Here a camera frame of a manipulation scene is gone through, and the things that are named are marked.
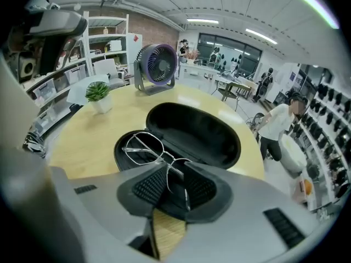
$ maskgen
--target white device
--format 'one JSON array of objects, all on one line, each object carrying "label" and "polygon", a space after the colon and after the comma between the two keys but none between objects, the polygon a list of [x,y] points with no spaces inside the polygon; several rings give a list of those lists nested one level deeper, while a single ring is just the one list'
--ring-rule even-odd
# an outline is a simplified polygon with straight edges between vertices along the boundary
[{"label": "white device", "polygon": [[107,50],[109,52],[118,52],[122,50],[122,44],[120,40],[112,40],[107,43]]}]

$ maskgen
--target purple fan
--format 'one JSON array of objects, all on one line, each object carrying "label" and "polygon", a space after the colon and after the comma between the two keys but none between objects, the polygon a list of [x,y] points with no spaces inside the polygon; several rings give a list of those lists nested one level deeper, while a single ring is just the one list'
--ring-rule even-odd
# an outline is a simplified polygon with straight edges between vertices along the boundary
[{"label": "purple fan", "polygon": [[[148,95],[171,89],[175,84],[176,68],[177,55],[170,45],[147,45],[141,49],[134,62],[135,87]],[[144,86],[143,76],[154,85]]]}]

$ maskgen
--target succulent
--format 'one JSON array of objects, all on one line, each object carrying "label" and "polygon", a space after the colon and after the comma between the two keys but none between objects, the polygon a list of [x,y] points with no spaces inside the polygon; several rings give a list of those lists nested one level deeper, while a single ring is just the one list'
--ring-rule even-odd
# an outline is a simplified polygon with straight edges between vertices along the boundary
[{"label": "succulent", "polygon": [[105,98],[110,92],[109,86],[104,82],[91,83],[86,92],[86,98],[89,101],[99,101]]}]

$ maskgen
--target mannequin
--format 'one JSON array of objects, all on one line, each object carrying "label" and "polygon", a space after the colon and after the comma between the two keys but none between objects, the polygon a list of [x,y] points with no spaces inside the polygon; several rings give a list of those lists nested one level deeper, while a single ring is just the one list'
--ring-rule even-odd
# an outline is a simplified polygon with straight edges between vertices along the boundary
[{"label": "mannequin", "polygon": [[208,60],[209,66],[213,66],[214,69],[218,69],[220,63],[220,53],[219,48],[215,47],[212,54],[210,55],[210,59]]},{"label": "mannequin", "polygon": [[265,86],[269,87],[270,84],[273,83],[273,76],[272,76],[272,73],[273,73],[273,68],[270,67],[269,70],[268,70],[268,73],[263,73],[262,76],[261,76],[261,81],[259,82],[259,85],[258,85],[258,88],[257,88],[257,91],[256,91],[256,94],[254,95],[254,97],[252,98],[253,102],[257,102],[261,97],[258,95],[259,93],[259,90],[262,86]]},{"label": "mannequin", "polygon": [[180,48],[180,53],[178,54],[178,76],[176,77],[177,79],[179,79],[180,74],[180,63],[186,62],[185,55],[189,51],[188,40],[183,39],[180,42],[182,43],[182,47]]}]

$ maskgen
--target white plant pot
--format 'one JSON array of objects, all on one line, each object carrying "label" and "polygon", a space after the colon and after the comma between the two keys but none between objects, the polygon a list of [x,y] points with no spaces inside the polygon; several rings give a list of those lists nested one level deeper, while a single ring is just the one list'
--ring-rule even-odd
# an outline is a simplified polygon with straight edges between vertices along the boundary
[{"label": "white plant pot", "polygon": [[105,114],[112,108],[112,98],[110,95],[107,95],[99,101],[92,101],[92,105],[97,113]]}]

